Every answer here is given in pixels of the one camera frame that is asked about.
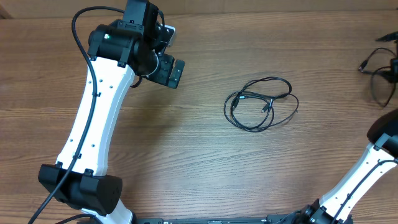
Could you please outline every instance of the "wood grain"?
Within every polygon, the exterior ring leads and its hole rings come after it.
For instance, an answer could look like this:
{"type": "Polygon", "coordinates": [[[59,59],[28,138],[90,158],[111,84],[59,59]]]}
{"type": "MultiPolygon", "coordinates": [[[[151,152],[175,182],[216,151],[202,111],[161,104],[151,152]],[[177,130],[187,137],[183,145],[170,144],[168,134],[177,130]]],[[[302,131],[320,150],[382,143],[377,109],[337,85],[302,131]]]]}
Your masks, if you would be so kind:
{"type": "MultiPolygon", "coordinates": [[[[0,0],[17,19],[73,17],[88,6],[126,7],[127,0],[0,0]]],[[[397,0],[151,0],[165,14],[212,14],[230,12],[297,12],[393,10],[397,0]]],[[[112,16],[117,12],[87,12],[82,16],[112,16]]]]}
{"type": "MultiPolygon", "coordinates": [[[[98,24],[116,18],[80,19],[85,47],[98,24]]],[[[395,95],[381,110],[357,71],[375,47],[393,48],[373,40],[396,31],[397,19],[396,11],[166,16],[178,30],[168,52],[187,65],[177,90],[144,82],[124,99],[108,172],[123,178],[124,204],[139,217],[264,217],[327,193],[363,153],[370,125],[398,106],[395,95]],[[272,75],[300,99],[293,119],[257,134],[229,124],[225,98],[272,75]]],[[[47,196],[37,174],[67,140],[86,65],[70,19],[1,20],[0,30],[0,223],[27,223],[47,196]]],[[[255,101],[247,108],[247,122],[261,117],[255,101]]],[[[275,105],[276,118],[293,108],[291,99],[275,105]]],[[[385,175],[354,208],[355,222],[396,223],[397,181],[397,170],[385,175]]],[[[38,223],[77,213],[51,202],[38,223]]]]}

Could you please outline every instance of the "black cable tie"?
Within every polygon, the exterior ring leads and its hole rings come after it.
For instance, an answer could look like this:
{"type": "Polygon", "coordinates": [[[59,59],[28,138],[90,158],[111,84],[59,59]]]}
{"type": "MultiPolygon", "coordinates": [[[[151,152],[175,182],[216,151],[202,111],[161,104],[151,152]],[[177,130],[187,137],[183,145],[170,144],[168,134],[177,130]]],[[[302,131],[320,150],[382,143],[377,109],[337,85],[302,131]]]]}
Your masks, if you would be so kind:
{"type": "Polygon", "coordinates": [[[93,92],[93,96],[95,96],[95,97],[100,97],[101,96],[101,93],[95,93],[95,92],[93,92]]]}

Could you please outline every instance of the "black cable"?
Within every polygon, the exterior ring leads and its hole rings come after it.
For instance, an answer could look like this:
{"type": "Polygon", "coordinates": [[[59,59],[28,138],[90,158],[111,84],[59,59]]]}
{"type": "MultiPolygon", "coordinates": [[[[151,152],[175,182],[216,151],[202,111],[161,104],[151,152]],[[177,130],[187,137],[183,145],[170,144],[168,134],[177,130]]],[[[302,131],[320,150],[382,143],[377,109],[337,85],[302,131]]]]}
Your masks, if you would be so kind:
{"type": "Polygon", "coordinates": [[[131,88],[137,88],[142,83],[142,76],[139,75],[139,79],[136,84],[131,85],[131,88]]]}
{"type": "Polygon", "coordinates": [[[269,127],[272,127],[272,126],[278,125],[278,124],[280,124],[280,123],[282,123],[284,121],[287,121],[288,119],[290,119],[297,112],[297,109],[299,108],[299,99],[295,95],[291,94],[291,92],[292,92],[292,85],[287,80],[285,80],[283,78],[265,77],[265,78],[262,78],[262,79],[259,79],[259,80],[251,80],[250,82],[246,83],[243,86],[242,90],[236,91],[236,92],[230,94],[227,97],[227,99],[225,100],[225,103],[224,103],[224,116],[231,124],[233,124],[234,126],[236,126],[237,128],[240,128],[242,130],[249,131],[249,132],[254,132],[254,133],[265,131],[269,127]],[[280,95],[277,95],[277,96],[267,96],[267,95],[262,95],[262,94],[254,93],[254,92],[251,92],[251,91],[247,91],[247,89],[251,85],[253,85],[253,84],[257,83],[257,82],[267,82],[267,81],[271,81],[271,80],[278,80],[278,81],[284,82],[288,86],[289,91],[287,93],[283,93],[283,94],[280,94],[280,95]],[[227,112],[226,112],[226,104],[234,95],[235,95],[235,97],[232,99],[231,107],[229,109],[231,117],[232,117],[232,119],[230,119],[229,116],[227,115],[227,112]],[[285,98],[286,96],[289,96],[289,95],[293,96],[297,100],[296,109],[294,109],[293,113],[291,113],[288,117],[286,117],[282,121],[279,121],[279,122],[277,122],[275,124],[272,124],[272,122],[274,121],[274,115],[275,115],[274,114],[275,113],[274,106],[273,106],[274,101],[277,100],[277,99],[285,98]],[[261,112],[262,113],[267,112],[267,114],[266,114],[266,117],[262,120],[262,122],[260,124],[258,124],[256,126],[253,126],[253,127],[248,127],[248,126],[243,125],[242,123],[240,123],[238,121],[238,119],[236,119],[233,111],[238,106],[239,100],[243,100],[243,99],[257,99],[257,100],[262,100],[262,101],[264,101],[266,103],[265,107],[263,107],[261,112]],[[266,120],[268,119],[269,114],[271,112],[272,112],[271,120],[269,121],[269,123],[267,125],[262,126],[266,122],[266,120]]]}
{"type": "Polygon", "coordinates": [[[381,165],[387,163],[387,162],[394,162],[396,164],[398,164],[397,160],[386,160],[386,161],[379,161],[363,178],[361,181],[359,181],[359,183],[355,186],[355,188],[351,191],[351,193],[349,193],[347,195],[346,200],[341,204],[339,210],[337,211],[336,215],[333,217],[332,221],[330,222],[330,224],[334,224],[337,220],[338,215],[341,213],[341,211],[343,210],[344,206],[347,204],[347,202],[352,198],[352,196],[354,195],[355,191],[358,190],[358,188],[362,185],[362,183],[381,165]]]}
{"type": "Polygon", "coordinates": [[[80,214],[80,215],[75,215],[74,217],[70,217],[70,218],[67,218],[65,220],[62,220],[60,222],[57,222],[56,224],[68,223],[68,222],[74,221],[74,220],[76,220],[78,218],[90,218],[90,219],[93,218],[93,219],[95,219],[96,222],[102,223],[95,215],[92,215],[92,214],[80,214]]]}
{"type": "Polygon", "coordinates": [[[158,9],[157,13],[160,15],[160,18],[162,19],[162,28],[160,30],[159,37],[155,40],[155,43],[153,44],[153,49],[158,48],[162,44],[162,37],[163,37],[163,34],[165,33],[165,30],[166,30],[166,27],[165,27],[166,24],[164,22],[163,12],[160,9],[158,9]]]}
{"type": "Polygon", "coordinates": [[[392,50],[390,50],[390,49],[388,49],[388,48],[385,48],[385,47],[378,47],[378,48],[374,49],[374,50],[372,51],[372,53],[367,57],[367,59],[364,60],[364,61],[361,63],[361,65],[359,66],[359,69],[358,69],[360,72],[365,73],[365,74],[370,74],[370,72],[364,71],[364,69],[365,69],[366,65],[368,64],[369,60],[371,59],[371,57],[372,57],[378,50],[386,50],[386,51],[390,52],[394,57],[397,57],[397,54],[394,53],[392,50]]]}
{"type": "Polygon", "coordinates": [[[55,195],[55,193],[57,192],[57,190],[59,190],[59,188],[62,186],[62,184],[65,182],[65,180],[66,180],[67,177],[69,176],[70,172],[71,172],[72,169],[73,169],[73,166],[76,164],[76,161],[77,161],[78,156],[79,156],[80,151],[81,151],[81,147],[83,146],[83,143],[84,143],[84,141],[85,141],[85,139],[86,139],[86,135],[87,135],[88,129],[89,129],[89,127],[90,127],[91,120],[93,119],[93,114],[94,114],[94,109],[95,109],[95,103],[96,103],[96,97],[98,96],[98,95],[97,95],[97,81],[96,81],[95,71],[94,71],[93,65],[91,64],[91,61],[90,61],[90,59],[89,59],[89,57],[88,57],[86,51],[84,50],[83,46],[81,45],[81,42],[80,42],[80,40],[79,40],[79,38],[78,38],[78,36],[77,36],[77,33],[76,33],[76,20],[77,20],[77,18],[80,16],[80,14],[82,14],[82,13],[84,13],[84,12],[87,12],[87,11],[91,11],[91,10],[97,10],[97,9],[105,9],[105,10],[111,10],[111,11],[116,11],[116,12],[124,13],[123,10],[121,10],[121,9],[116,9],[116,8],[113,8],[113,7],[107,7],[107,6],[94,6],[94,7],[87,7],[87,8],[85,8],[85,9],[82,9],[82,10],[78,11],[78,12],[75,14],[75,16],[73,17],[73,19],[72,19],[72,34],[73,34],[73,37],[75,38],[76,44],[77,44],[77,46],[79,47],[81,54],[83,55],[83,57],[84,57],[85,60],[86,60],[86,63],[87,63],[87,65],[88,65],[88,68],[90,69],[91,77],[92,77],[92,79],[93,79],[93,99],[92,99],[92,101],[91,101],[91,108],[90,108],[90,112],[88,113],[88,118],[87,118],[86,126],[85,126],[85,128],[84,128],[84,130],[83,130],[83,134],[81,135],[80,142],[79,142],[79,144],[78,144],[78,146],[77,146],[77,149],[76,149],[76,153],[75,153],[75,155],[73,156],[73,159],[72,159],[72,161],[71,161],[71,163],[70,163],[70,165],[69,165],[69,167],[68,167],[68,169],[67,169],[65,175],[61,178],[60,182],[59,182],[59,183],[57,184],[57,186],[54,188],[53,192],[51,192],[51,193],[49,194],[49,196],[44,200],[44,202],[41,204],[41,206],[40,206],[40,207],[37,209],[37,211],[33,214],[32,218],[30,218],[28,224],[32,224],[32,223],[36,220],[36,218],[40,215],[40,213],[42,212],[42,210],[43,210],[43,209],[45,208],[45,206],[50,202],[50,200],[51,200],[52,197],[55,195]]]}
{"type": "Polygon", "coordinates": [[[371,75],[371,94],[372,94],[372,97],[373,97],[374,101],[375,101],[379,106],[381,106],[381,107],[383,107],[383,108],[386,107],[386,106],[389,104],[389,102],[390,102],[392,96],[394,95],[394,93],[395,93],[395,91],[396,91],[396,84],[394,83],[394,84],[393,84],[394,86],[392,87],[391,94],[389,95],[387,101],[386,101],[384,104],[381,103],[381,102],[377,99],[377,97],[376,97],[376,93],[375,93],[375,91],[374,91],[374,76],[375,76],[375,75],[380,75],[380,76],[382,76],[383,78],[385,78],[387,81],[390,82],[390,80],[389,80],[388,77],[386,77],[386,76],[383,75],[383,74],[379,74],[379,71],[380,71],[380,70],[386,69],[386,68],[391,68],[391,67],[390,67],[390,66],[385,66],[385,67],[378,68],[378,69],[376,69],[376,70],[372,73],[372,75],[371,75]]]}

